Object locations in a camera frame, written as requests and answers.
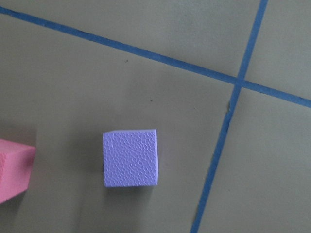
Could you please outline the purple foam cube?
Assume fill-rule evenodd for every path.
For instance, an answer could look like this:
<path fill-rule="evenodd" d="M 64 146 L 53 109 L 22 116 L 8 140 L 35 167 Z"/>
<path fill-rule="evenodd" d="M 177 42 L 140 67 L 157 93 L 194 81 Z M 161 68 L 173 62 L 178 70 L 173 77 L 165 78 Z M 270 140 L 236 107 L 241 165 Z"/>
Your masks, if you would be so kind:
<path fill-rule="evenodd" d="M 158 184 L 157 131 L 117 130 L 103 133 L 105 187 Z"/>

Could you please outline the red foam cube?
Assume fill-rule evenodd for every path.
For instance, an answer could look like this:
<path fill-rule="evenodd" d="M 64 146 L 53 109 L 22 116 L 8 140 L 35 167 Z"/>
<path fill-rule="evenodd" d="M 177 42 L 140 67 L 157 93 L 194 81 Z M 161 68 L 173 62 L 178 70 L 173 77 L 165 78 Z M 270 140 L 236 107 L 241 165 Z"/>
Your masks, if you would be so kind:
<path fill-rule="evenodd" d="M 0 202 L 25 192 L 29 187 L 36 147 L 0 140 Z"/>

